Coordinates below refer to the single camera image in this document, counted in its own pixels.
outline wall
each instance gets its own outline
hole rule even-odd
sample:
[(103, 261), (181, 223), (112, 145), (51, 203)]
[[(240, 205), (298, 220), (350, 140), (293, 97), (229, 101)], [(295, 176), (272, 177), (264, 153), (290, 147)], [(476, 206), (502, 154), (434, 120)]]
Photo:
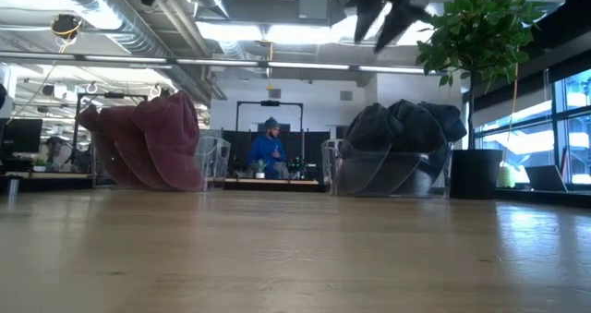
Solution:
[(384, 106), (405, 99), (409, 102), (451, 104), (462, 109), (459, 77), (453, 87), (439, 88), (440, 77), (409, 74), (378, 74), (378, 100)]
[[(218, 86), (228, 96), (228, 101), (211, 102), (211, 129), (235, 129), (237, 101), (260, 102), (268, 100), (267, 80), (252, 79), (242, 82), (238, 79), (218, 80)], [(308, 84), (300, 80), (275, 80), (274, 88), (282, 89), (281, 102), (302, 102), (304, 104), (303, 128), (310, 131), (333, 131), (336, 126), (348, 126), (365, 107), (365, 90), (353, 81), (314, 81)], [(340, 101), (341, 90), (353, 92), (351, 102)], [(300, 110), (297, 106), (261, 107), (256, 104), (240, 106), (238, 129), (256, 130), (258, 123), (273, 116), (282, 124), (290, 124), (298, 130)]]
[[(378, 74), (365, 88), (358, 88), (354, 81), (314, 81), (313, 84), (308, 84), (306, 81), (287, 79), (275, 80), (272, 86), (282, 89), (281, 102), (304, 104), (304, 129), (334, 131), (336, 126), (351, 124), (366, 105), (374, 102), (390, 106), (400, 99), (406, 99), (410, 102), (453, 104), (461, 108), (460, 84), (456, 83), (451, 90), (447, 87), (440, 89), (439, 78), (422, 75)], [(218, 80), (217, 84), (228, 96), (228, 101), (211, 102), (211, 129), (235, 129), (237, 101), (268, 100), (268, 82), (264, 79), (242, 82), (239, 79), (227, 78)], [(353, 100), (340, 101), (341, 90), (352, 91)], [(258, 123), (263, 123), (273, 116), (282, 124), (290, 124), (292, 130), (298, 130), (299, 114), (297, 106), (274, 108), (243, 104), (240, 107), (238, 129), (254, 131)]]

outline potted plant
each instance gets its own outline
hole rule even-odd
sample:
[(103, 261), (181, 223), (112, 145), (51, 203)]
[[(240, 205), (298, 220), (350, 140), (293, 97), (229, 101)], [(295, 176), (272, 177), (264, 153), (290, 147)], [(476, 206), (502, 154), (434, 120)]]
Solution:
[(529, 60), (520, 47), (534, 40), (530, 26), (543, 17), (538, 5), (527, 0), (454, 0), (430, 24), (430, 42), (418, 42), (425, 73), (444, 72), (440, 86), (453, 84), (453, 73), (470, 79), (468, 150), (452, 156), (451, 196), (460, 199), (490, 199), (502, 159), (500, 150), (475, 150), (474, 89), (477, 77), (490, 86), (493, 79), (517, 79), (517, 67)]
[(47, 162), (42, 159), (36, 159), (33, 162), (33, 171), (34, 172), (45, 172), (47, 170)]
[(257, 173), (255, 174), (255, 178), (257, 179), (265, 179), (265, 168), (268, 163), (266, 163), (263, 159), (260, 159), (258, 162), (255, 163)]

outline yellow cable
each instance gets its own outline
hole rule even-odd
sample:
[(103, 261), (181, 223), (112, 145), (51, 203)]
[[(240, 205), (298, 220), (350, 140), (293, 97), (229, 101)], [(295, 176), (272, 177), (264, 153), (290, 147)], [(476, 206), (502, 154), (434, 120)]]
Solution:
[(80, 21), (78, 23), (78, 25), (76, 27), (74, 27), (74, 29), (71, 29), (68, 31), (55, 31), (54, 24), (55, 24), (55, 21), (52, 21), (52, 32), (54, 33), (54, 35), (68, 35), (68, 34), (74, 33), (74, 31), (78, 30), (80, 28), (80, 26), (82, 25), (82, 21)]

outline wooden table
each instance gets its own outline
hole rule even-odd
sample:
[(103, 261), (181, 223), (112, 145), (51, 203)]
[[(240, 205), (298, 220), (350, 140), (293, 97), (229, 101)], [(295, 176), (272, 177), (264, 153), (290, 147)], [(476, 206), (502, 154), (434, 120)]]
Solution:
[(91, 190), (0, 204), (0, 312), (588, 312), (591, 214)]

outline man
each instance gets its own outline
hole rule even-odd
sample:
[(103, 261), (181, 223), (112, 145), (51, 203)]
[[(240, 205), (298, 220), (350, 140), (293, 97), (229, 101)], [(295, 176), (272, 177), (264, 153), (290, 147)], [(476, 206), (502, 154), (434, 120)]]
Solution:
[(279, 136), (279, 123), (273, 117), (265, 122), (266, 132), (264, 135), (255, 139), (250, 148), (248, 163), (256, 163), (263, 160), (267, 163), (265, 168), (265, 178), (283, 179), (285, 178), (285, 151), (283, 144), (277, 138)]

